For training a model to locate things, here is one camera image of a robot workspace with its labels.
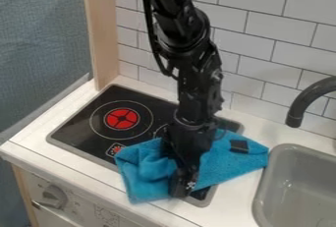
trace faucet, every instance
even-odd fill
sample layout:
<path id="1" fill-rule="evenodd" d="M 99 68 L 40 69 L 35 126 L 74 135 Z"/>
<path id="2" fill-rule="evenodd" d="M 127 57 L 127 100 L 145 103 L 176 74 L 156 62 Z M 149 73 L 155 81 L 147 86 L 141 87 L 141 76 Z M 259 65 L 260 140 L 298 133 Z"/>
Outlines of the faucet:
<path id="1" fill-rule="evenodd" d="M 306 109 L 320 96 L 336 90 L 336 77 L 329 77 L 307 87 L 294 100 L 287 114 L 286 125 L 298 128 L 304 119 Z"/>

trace sink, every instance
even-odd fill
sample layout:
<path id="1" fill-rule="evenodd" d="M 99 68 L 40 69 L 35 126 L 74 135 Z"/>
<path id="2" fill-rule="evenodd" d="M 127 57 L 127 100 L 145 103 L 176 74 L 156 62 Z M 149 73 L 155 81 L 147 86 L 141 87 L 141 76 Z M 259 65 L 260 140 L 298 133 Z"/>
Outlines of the sink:
<path id="1" fill-rule="evenodd" d="M 252 213 L 260 227 L 336 227 L 336 157 L 296 144 L 276 146 Z"/>

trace blue towel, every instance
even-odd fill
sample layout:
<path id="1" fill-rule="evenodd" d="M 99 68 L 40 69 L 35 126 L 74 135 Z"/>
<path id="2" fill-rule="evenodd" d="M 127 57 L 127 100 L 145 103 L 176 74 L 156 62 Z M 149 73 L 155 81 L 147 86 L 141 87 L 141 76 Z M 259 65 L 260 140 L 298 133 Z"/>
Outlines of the blue towel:
<path id="1" fill-rule="evenodd" d="M 218 130 L 209 152 L 200 159 L 195 191 L 267 166 L 268 148 L 245 137 Z M 232 152 L 231 140 L 247 141 L 249 153 Z M 160 156 L 161 139 L 123 148 L 115 155 L 132 203 L 167 199 L 168 180 L 177 168 L 175 160 Z"/>

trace induction hob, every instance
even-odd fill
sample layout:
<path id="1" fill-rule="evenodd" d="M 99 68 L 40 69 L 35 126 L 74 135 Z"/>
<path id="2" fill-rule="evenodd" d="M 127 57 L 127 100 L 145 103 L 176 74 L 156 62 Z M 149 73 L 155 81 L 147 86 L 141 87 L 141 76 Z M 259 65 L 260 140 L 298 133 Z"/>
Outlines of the induction hob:
<path id="1" fill-rule="evenodd" d="M 176 104 L 112 85 L 54 130 L 47 141 L 118 171 L 114 155 L 123 147 L 162 136 L 173 121 Z M 240 133 L 242 127 L 221 119 L 220 128 Z M 186 201 L 206 206 L 215 187 L 193 192 Z"/>

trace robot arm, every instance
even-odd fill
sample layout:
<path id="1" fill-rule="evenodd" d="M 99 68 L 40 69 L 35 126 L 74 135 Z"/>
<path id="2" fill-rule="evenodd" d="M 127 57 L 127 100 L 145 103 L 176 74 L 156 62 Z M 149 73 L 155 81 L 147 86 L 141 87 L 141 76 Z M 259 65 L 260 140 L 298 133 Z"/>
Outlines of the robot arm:
<path id="1" fill-rule="evenodd" d="M 214 114 L 224 101 L 221 60 L 209 38 L 208 17 L 192 0 L 143 0 L 143 7 L 154 58 L 161 72 L 178 82 L 179 107 L 162 139 L 162 154 L 178 164 L 170 195 L 183 198 L 193 190 L 200 158 L 214 141 L 218 126 Z"/>

